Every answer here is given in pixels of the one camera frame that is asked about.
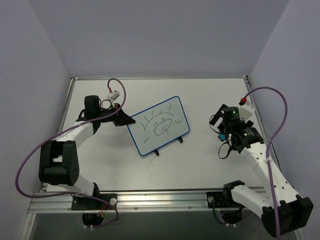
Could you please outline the blue bone-shaped eraser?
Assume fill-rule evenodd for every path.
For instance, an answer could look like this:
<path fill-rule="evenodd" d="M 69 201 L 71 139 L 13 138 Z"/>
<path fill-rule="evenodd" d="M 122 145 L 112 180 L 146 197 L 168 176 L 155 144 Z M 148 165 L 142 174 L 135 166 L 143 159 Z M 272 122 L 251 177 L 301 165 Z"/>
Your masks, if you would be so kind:
<path fill-rule="evenodd" d="M 226 141 L 227 140 L 227 136 L 225 134 L 219 134 L 218 135 L 218 138 L 221 140 L 221 141 Z"/>

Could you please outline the blue framed whiteboard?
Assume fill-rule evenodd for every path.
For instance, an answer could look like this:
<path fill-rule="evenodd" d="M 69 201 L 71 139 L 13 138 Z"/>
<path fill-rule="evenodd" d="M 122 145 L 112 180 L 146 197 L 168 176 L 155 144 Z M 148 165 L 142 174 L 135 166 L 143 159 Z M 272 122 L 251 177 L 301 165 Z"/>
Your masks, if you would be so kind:
<path fill-rule="evenodd" d="M 131 116 L 136 123 L 127 126 L 140 156 L 154 153 L 190 132 L 179 96 L 173 96 Z"/>

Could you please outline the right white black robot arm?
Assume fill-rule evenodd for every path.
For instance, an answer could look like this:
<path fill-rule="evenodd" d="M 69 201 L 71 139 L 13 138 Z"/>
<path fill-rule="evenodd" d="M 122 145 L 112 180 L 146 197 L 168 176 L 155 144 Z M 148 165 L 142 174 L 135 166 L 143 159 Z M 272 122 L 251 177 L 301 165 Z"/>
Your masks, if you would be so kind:
<path fill-rule="evenodd" d="M 307 225 L 314 205 L 289 184 L 274 160 L 267 156 L 267 145 L 253 126 L 250 117 L 255 107 L 246 103 L 240 107 L 222 104 L 209 120 L 225 137 L 229 151 L 236 151 L 250 165 L 265 190 L 263 197 L 243 181 L 224 184 L 222 200 L 227 206 L 242 205 L 260 217 L 265 230 L 272 236 L 287 234 Z"/>

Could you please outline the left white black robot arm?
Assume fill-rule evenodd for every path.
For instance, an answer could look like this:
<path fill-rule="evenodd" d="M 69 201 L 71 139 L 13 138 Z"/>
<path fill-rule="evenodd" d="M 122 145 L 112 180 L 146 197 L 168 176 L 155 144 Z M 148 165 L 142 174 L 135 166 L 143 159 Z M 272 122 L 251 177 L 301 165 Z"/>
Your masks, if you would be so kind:
<path fill-rule="evenodd" d="M 119 103 L 112 103 L 109 108 L 101 107 L 101 103 L 97 95 L 86 96 L 84 109 L 71 130 L 49 140 L 40 149 L 39 180 L 84 196 L 82 202 L 90 210 L 100 206 L 100 190 L 96 183 L 80 174 L 77 149 L 98 131 L 102 123 L 112 122 L 116 127 L 122 127 L 136 122 Z"/>

